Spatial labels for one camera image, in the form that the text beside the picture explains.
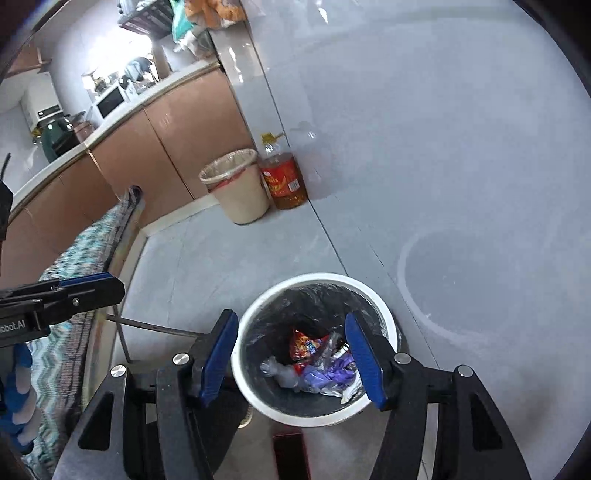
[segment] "bottle cap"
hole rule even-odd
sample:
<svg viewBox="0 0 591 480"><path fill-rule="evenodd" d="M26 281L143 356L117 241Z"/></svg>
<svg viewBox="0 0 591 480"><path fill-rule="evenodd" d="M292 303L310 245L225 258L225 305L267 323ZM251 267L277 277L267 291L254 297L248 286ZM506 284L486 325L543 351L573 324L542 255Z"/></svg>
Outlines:
<svg viewBox="0 0 591 480"><path fill-rule="evenodd" d="M279 135L273 135L270 132L267 132L266 134L262 134L261 135L261 140L263 145L268 145L268 144L272 144L275 143L277 141L278 138L283 137L284 133L281 132Z"/></svg>

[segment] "red label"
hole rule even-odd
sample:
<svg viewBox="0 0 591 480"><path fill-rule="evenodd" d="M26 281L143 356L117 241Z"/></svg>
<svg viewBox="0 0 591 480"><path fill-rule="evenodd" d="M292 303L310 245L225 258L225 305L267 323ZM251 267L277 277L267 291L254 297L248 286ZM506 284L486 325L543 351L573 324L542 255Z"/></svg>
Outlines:
<svg viewBox="0 0 591 480"><path fill-rule="evenodd" d="M292 158L276 167L261 168L272 197L284 197L300 189L296 161Z"/></svg>

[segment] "trash can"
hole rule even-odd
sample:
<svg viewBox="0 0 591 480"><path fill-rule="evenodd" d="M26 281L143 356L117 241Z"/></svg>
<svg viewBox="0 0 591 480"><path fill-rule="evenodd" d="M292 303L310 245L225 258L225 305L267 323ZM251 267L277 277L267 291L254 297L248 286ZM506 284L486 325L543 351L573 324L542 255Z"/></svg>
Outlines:
<svg viewBox="0 0 591 480"><path fill-rule="evenodd" d="M312 273L270 288L240 319L232 352L232 372L248 402L267 417L297 427L322 427L345 421L369 403L365 391L347 404L320 394L295 393L263 376L260 364L274 355L289 364L289 343L297 329L313 338L337 330L344 336L345 316L355 312L374 333L388 338L395 351L400 335L384 301L371 288L344 275Z"/></svg>
<svg viewBox="0 0 591 480"><path fill-rule="evenodd" d="M269 197L262 185L256 157L256 151L251 148L236 150L212 161L199 173L207 191L238 225L254 222L269 209Z"/></svg>

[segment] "cable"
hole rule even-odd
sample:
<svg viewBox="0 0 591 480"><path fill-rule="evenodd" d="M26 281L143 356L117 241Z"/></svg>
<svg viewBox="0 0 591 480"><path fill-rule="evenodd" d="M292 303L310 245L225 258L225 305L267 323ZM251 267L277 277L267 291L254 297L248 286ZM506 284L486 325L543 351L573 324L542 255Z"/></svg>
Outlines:
<svg viewBox="0 0 591 480"><path fill-rule="evenodd" d="M6 173L6 167L8 167L8 162L10 161L11 154L10 152L6 155L4 159L4 165L2 165L2 171L0 172L0 181L4 180L4 174Z"/></svg>

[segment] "beige trash can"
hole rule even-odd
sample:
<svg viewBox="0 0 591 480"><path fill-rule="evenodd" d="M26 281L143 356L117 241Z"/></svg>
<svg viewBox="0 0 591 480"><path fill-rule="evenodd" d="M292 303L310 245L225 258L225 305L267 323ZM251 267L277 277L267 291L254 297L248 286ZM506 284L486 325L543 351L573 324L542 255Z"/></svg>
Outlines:
<svg viewBox="0 0 591 480"><path fill-rule="evenodd" d="M228 153L207 165L199 180L217 198L228 218L238 225L254 222L269 209L269 197L262 186L251 148Z"/></svg>

